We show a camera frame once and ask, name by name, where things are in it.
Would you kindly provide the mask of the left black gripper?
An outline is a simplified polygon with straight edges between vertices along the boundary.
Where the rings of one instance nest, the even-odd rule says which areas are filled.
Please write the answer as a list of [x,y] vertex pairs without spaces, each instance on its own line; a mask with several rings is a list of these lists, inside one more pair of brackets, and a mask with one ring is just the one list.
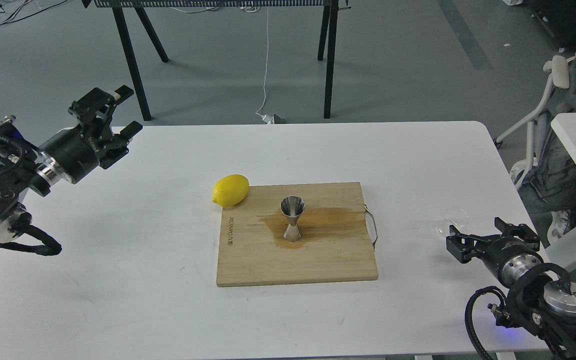
[[143,126],[131,121],[119,133],[112,133],[110,123],[116,107],[133,94],[126,85],[113,92],[93,88],[71,103],[68,113],[79,126],[60,130],[39,146],[67,182],[76,184],[95,168],[108,169],[128,154],[128,144]]

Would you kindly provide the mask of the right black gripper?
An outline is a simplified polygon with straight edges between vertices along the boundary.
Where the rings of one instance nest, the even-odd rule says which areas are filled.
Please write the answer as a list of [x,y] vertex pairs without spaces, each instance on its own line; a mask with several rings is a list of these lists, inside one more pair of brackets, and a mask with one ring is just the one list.
[[446,250],[460,264],[480,258],[498,282],[510,289],[527,271],[544,263],[537,252],[541,240],[525,223],[515,225],[495,217],[494,227],[500,231],[500,237],[491,240],[489,236],[461,233],[450,225]]

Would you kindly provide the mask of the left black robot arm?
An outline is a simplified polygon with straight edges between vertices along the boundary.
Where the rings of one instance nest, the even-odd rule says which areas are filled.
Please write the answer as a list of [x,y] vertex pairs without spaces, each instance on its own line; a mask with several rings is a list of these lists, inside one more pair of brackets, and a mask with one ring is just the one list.
[[143,127],[132,121],[114,133],[111,122],[118,105],[133,94],[126,85],[113,92],[93,88],[68,109],[77,125],[40,146],[23,137],[14,116],[0,120],[0,249],[41,256],[61,253],[54,237],[32,225],[22,196],[27,190],[47,196],[60,180],[76,184],[94,169],[108,169],[125,157]]

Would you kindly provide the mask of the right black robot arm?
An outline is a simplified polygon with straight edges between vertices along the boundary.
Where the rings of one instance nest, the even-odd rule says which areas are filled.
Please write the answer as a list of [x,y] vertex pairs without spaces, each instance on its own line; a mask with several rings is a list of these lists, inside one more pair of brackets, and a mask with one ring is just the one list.
[[461,233],[450,224],[446,237],[446,250],[460,264],[482,260],[508,290],[490,285],[467,301],[465,328],[478,356],[492,358],[476,334],[474,305],[481,296],[492,294],[499,303],[487,308],[496,326],[522,328],[546,342],[555,360],[576,360],[576,282],[560,265],[544,262],[538,253],[540,240],[529,226],[495,218],[494,227],[500,234],[475,235]]

